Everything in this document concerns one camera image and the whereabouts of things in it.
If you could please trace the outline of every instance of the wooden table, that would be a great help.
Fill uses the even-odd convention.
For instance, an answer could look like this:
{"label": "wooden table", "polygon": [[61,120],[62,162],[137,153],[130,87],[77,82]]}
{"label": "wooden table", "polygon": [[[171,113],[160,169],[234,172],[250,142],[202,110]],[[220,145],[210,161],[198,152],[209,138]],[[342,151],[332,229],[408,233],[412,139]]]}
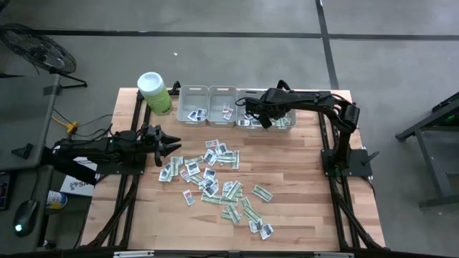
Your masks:
{"label": "wooden table", "polygon": [[[332,90],[348,100],[348,90]],[[113,132],[129,130],[136,102],[136,88],[121,88],[112,119]],[[217,179],[243,184],[244,196],[265,223],[274,228],[273,235],[263,241],[252,234],[245,215],[241,224],[220,217],[224,205],[201,202],[201,192],[180,176],[171,183],[158,182],[160,168],[153,156],[147,160],[141,177],[134,211],[129,249],[240,250],[240,251],[336,251],[339,249],[333,217],[328,179],[323,175],[320,150],[321,133],[315,112],[297,110],[297,125],[289,133],[246,133],[236,128],[183,127],[174,110],[166,116],[152,115],[150,123],[161,125],[164,132],[181,138],[182,147],[172,156],[194,158],[204,155],[206,140],[219,139],[230,150],[240,150],[240,169],[233,171],[215,165]],[[141,109],[142,121],[145,103]],[[351,137],[352,148],[361,147],[359,130]],[[201,171],[206,167],[201,164]],[[95,187],[93,201],[82,236],[86,244],[104,227],[113,213],[120,176],[108,176]],[[259,184],[273,194],[269,203],[251,192]],[[349,178],[354,212],[368,233],[384,245],[374,196],[368,183]],[[187,206],[182,191],[191,189],[196,203]],[[118,241],[123,230],[121,219]],[[346,239],[349,226],[344,219]]]}

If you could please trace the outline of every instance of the gray floor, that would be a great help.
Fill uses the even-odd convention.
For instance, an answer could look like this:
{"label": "gray floor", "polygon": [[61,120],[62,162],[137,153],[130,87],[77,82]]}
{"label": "gray floor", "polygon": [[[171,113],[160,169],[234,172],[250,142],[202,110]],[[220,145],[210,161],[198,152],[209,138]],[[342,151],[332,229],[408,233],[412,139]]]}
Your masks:
{"label": "gray floor", "polygon": [[[454,0],[323,0],[332,33],[459,34]],[[320,32],[313,0],[15,0],[0,22],[40,29],[113,29],[189,32]],[[159,72],[166,84],[330,89],[320,39],[52,37],[77,59],[74,76],[88,89],[65,90],[57,109],[72,120],[111,113],[118,88]],[[459,256],[459,209],[420,211],[435,197],[414,139],[397,132],[426,116],[459,90],[459,42],[332,40],[339,87],[361,106],[364,145],[381,151],[372,161],[384,238],[391,249]],[[0,47],[0,72],[35,75],[30,64]],[[91,133],[109,119],[82,128]],[[48,143],[64,136],[52,124]],[[76,200],[85,207],[87,201]],[[84,209],[59,218],[61,248],[72,247]]]}

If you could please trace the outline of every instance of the white lid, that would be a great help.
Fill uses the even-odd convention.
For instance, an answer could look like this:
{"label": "white lid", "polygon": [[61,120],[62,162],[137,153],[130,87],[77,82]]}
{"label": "white lid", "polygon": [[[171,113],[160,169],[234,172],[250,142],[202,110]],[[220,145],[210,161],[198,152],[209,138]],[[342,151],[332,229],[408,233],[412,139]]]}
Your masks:
{"label": "white lid", "polygon": [[146,72],[138,78],[137,87],[142,94],[156,95],[163,90],[163,78],[155,72]]}

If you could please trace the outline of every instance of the computer mouse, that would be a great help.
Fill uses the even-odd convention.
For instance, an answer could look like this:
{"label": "computer mouse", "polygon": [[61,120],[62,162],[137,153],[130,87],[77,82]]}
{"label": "computer mouse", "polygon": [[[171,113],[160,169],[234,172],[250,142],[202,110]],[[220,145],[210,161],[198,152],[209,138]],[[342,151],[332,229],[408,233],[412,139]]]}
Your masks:
{"label": "computer mouse", "polygon": [[13,230],[18,237],[25,237],[34,230],[38,201],[28,200],[19,205],[13,220]]}

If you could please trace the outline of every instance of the yellow cable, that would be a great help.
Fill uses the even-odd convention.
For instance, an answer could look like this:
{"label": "yellow cable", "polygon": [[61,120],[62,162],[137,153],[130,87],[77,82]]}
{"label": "yellow cable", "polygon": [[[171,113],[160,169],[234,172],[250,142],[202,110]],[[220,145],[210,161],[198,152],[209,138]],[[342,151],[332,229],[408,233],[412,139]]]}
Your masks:
{"label": "yellow cable", "polygon": [[65,127],[67,127],[67,124],[66,124],[66,123],[64,123],[64,122],[62,122],[62,121],[59,121],[59,120],[58,120],[57,118],[55,118],[54,116],[52,116],[51,118],[52,118],[54,121],[58,122],[59,124],[61,124],[61,125],[65,126]]}

